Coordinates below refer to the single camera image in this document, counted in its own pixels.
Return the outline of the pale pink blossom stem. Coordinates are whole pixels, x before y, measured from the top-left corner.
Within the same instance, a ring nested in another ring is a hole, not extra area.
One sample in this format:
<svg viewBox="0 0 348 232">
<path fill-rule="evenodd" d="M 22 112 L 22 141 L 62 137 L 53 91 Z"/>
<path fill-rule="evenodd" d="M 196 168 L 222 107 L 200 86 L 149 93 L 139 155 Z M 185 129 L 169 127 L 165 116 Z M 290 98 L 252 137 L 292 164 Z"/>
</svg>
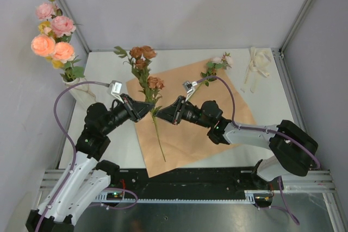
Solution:
<svg viewBox="0 0 348 232">
<path fill-rule="evenodd" d="M 207 76 L 216 76 L 219 71 L 227 70 L 231 68 L 233 65 L 233 59 L 230 53 L 224 52 L 221 57 L 213 57 L 211 58 L 203 68 L 203 71 L 200 73 L 201 78 L 205 78 Z M 216 81 L 215 78 L 206 79 L 200 83 L 198 83 L 195 92 L 188 98 L 190 100 L 193 95 L 199 90 L 201 86 L 209 86 L 209 84 L 213 81 Z"/>
</svg>

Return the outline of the peach rose stem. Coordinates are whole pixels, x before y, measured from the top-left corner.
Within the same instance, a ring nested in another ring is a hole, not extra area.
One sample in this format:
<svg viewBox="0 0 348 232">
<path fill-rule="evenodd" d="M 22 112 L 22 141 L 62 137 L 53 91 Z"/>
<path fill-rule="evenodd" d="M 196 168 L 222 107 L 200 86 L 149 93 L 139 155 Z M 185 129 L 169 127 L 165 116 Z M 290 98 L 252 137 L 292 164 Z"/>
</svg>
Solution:
<svg viewBox="0 0 348 232">
<path fill-rule="evenodd" d="M 54 38 L 40 34 L 33 38 L 30 45 L 34 54 L 44 57 L 54 69 L 62 70 L 61 77 L 65 82 L 72 82 L 77 78 L 84 78 L 84 69 L 76 66 L 74 47 L 68 42 L 56 43 Z"/>
</svg>

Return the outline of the brown rose stem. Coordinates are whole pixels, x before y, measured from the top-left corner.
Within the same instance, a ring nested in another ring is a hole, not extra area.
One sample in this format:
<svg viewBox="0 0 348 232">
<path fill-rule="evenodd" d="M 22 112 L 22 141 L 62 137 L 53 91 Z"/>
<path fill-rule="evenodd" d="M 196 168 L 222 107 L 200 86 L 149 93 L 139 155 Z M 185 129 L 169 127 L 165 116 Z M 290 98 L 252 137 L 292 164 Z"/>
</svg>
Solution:
<svg viewBox="0 0 348 232">
<path fill-rule="evenodd" d="M 142 88 L 140 91 L 145 95 L 145 102 L 154 104 L 154 108 L 150 111 L 153 125 L 155 127 L 158 145 L 161 150 L 164 161 L 165 155 L 161 146 L 156 113 L 161 106 L 156 103 L 162 98 L 160 91 L 164 88 L 164 81 L 159 77 L 150 76 L 149 65 L 151 60 L 157 56 L 157 52 L 150 46 L 133 47 L 130 51 L 126 51 L 120 46 L 114 47 L 114 53 L 121 59 L 127 58 L 127 63 L 131 65 L 131 73 L 138 79 Z"/>
</svg>

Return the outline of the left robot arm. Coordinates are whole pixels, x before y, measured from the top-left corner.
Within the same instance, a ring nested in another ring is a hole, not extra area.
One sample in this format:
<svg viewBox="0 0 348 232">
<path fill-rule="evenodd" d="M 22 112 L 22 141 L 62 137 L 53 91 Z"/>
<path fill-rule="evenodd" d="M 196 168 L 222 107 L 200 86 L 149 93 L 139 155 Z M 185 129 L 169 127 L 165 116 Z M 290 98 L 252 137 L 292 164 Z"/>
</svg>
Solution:
<svg viewBox="0 0 348 232">
<path fill-rule="evenodd" d="M 119 166 L 102 159 L 110 144 L 108 134 L 126 121 L 139 122 L 153 108 L 153 103 L 135 101 L 126 94 L 114 100 L 110 109 L 102 103 L 90 105 L 72 160 L 46 199 L 30 211 L 28 231 L 73 231 L 99 193 L 120 182 Z"/>
</svg>

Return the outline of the green and peach wrapping paper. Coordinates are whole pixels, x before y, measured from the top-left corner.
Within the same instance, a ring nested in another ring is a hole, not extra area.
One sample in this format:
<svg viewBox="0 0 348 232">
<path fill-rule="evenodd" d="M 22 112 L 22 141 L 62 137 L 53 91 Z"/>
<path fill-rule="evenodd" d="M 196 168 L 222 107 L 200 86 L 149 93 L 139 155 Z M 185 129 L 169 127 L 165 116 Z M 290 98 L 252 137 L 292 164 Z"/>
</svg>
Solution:
<svg viewBox="0 0 348 232">
<path fill-rule="evenodd" d="M 185 95 L 182 84 L 185 81 L 201 79 L 206 61 L 178 67 L 172 70 L 157 73 L 155 76 L 164 81 L 161 90 L 162 98 L 157 102 L 164 108 L 171 105 L 178 96 Z M 235 121 L 246 124 L 255 124 L 252 112 L 242 96 L 236 90 L 226 71 L 217 73 L 227 85 L 219 80 L 213 81 L 209 86 L 201 86 L 191 98 L 194 105 L 201 106 L 203 102 L 215 100 L 223 111 L 224 118 L 230 119 L 235 113 Z M 207 136 L 208 129 L 195 124 L 182 121 L 174 126 L 161 119 L 156 119 L 159 137 L 165 159 L 158 145 L 155 127 L 151 115 L 147 115 L 135 125 L 142 156 L 149 177 L 154 177 L 175 168 L 199 161 L 217 153 L 228 150 L 228 145 L 216 145 Z"/>
</svg>

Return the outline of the yellow rose stem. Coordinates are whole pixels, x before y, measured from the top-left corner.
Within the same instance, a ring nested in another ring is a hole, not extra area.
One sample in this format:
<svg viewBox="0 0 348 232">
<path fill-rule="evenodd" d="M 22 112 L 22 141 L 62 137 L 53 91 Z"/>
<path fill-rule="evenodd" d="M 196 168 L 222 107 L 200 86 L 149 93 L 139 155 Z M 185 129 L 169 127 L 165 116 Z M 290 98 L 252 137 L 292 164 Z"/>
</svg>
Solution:
<svg viewBox="0 0 348 232">
<path fill-rule="evenodd" d="M 55 39 L 55 33 L 53 32 L 52 28 L 51 28 L 51 23 L 50 21 L 43 21 L 41 22 L 39 25 L 38 25 L 38 29 L 39 29 L 39 32 L 41 34 L 45 34 L 49 37 L 52 37 Z M 55 68 L 55 69 L 60 69 L 60 68 L 63 68 L 64 67 L 64 64 L 61 62 L 61 61 L 58 61 L 58 60 L 53 60 L 53 58 L 51 56 L 47 56 L 45 57 L 45 59 L 48 61 L 48 62 L 51 62 L 52 66 Z"/>
</svg>

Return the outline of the pink peony stem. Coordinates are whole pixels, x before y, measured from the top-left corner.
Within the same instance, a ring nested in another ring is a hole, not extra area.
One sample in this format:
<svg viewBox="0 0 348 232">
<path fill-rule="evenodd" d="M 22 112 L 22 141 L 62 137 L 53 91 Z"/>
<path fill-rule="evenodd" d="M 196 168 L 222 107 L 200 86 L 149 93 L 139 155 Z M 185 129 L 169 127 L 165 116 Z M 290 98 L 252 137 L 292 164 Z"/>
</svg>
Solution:
<svg viewBox="0 0 348 232">
<path fill-rule="evenodd" d="M 63 15 L 63 11 L 57 5 L 57 0 L 47 0 L 40 4 L 35 8 L 35 14 L 40 23 L 50 21 L 56 42 L 70 43 L 76 30 L 76 24 L 73 19 Z"/>
</svg>

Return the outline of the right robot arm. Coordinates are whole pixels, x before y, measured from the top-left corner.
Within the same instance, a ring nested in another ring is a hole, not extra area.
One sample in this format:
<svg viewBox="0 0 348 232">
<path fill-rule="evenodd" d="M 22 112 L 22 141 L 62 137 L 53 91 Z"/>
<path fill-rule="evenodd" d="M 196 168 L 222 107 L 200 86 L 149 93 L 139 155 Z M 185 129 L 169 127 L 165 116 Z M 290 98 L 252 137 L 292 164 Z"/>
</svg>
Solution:
<svg viewBox="0 0 348 232">
<path fill-rule="evenodd" d="M 317 142 L 291 121 L 272 126 L 233 123 L 223 117 L 216 101 L 205 101 L 197 107 L 179 96 L 156 117 L 173 125 L 187 121 L 205 127 L 209 130 L 207 136 L 217 145 L 245 144 L 272 151 L 273 156 L 259 160 L 252 172 L 251 184 L 257 189 L 264 189 L 285 174 L 305 177 L 318 149 Z"/>
</svg>

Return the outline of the cream printed ribbon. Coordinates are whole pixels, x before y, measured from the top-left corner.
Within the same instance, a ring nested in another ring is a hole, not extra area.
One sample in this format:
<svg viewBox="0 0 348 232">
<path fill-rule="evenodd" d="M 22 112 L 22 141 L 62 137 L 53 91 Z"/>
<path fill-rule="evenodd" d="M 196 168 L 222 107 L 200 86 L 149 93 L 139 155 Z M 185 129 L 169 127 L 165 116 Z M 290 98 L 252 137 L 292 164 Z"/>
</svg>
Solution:
<svg viewBox="0 0 348 232">
<path fill-rule="evenodd" d="M 249 89 L 251 93 L 255 93 L 260 79 L 270 76 L 268 67 L 271 62 L 271 52 L 265 48 L 251 47 L 241 91 L 246 92 Z"/>
</svg>

